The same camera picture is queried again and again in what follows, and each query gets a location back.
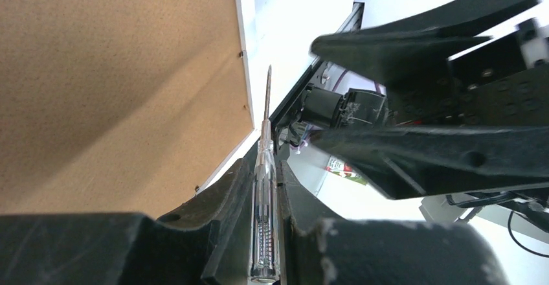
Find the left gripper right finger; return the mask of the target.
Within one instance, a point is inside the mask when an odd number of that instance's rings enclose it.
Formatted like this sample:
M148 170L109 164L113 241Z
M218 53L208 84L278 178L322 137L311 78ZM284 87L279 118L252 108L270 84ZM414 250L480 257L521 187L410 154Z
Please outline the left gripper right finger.
M507 284L469 225L346 220L276 166L282 284Z

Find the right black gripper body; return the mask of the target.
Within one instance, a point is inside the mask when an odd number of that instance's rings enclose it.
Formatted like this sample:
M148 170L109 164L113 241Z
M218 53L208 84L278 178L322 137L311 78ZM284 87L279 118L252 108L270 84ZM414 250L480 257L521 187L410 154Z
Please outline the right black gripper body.
M548 27L504 37L387 87L393 125L548 125Z

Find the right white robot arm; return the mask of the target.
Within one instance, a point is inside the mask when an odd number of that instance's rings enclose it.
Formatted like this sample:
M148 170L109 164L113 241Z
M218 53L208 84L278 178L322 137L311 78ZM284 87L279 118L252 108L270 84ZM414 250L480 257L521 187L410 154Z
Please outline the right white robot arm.
M307 87L310 141L402 200L548 186L548 37L534 19L484 32L540 0L455 0L374 28L318 37L311 51L384 94Z

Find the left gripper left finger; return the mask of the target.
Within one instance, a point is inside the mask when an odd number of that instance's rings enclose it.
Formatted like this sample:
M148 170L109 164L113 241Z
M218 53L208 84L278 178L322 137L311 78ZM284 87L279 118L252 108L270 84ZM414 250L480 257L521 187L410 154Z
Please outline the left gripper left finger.
M153 219L138 212L1 217L2 284L246 284L251 166Z

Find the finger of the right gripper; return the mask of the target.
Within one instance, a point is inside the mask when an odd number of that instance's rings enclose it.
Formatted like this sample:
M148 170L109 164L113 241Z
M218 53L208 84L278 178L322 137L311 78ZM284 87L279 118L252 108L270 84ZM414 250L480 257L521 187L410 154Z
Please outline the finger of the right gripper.
M318 130L310 141L392 200L548 185L546 126Z
M489 41L483 33L540 0L454 0L378 27L317 37L310 51L385 86Z

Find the white picture frame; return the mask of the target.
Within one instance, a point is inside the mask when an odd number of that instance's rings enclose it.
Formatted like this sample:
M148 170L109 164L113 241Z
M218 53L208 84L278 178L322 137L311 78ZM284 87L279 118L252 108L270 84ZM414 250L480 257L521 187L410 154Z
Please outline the white picture frame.
M1 212L190 199L253 144L353 0L1 0Z

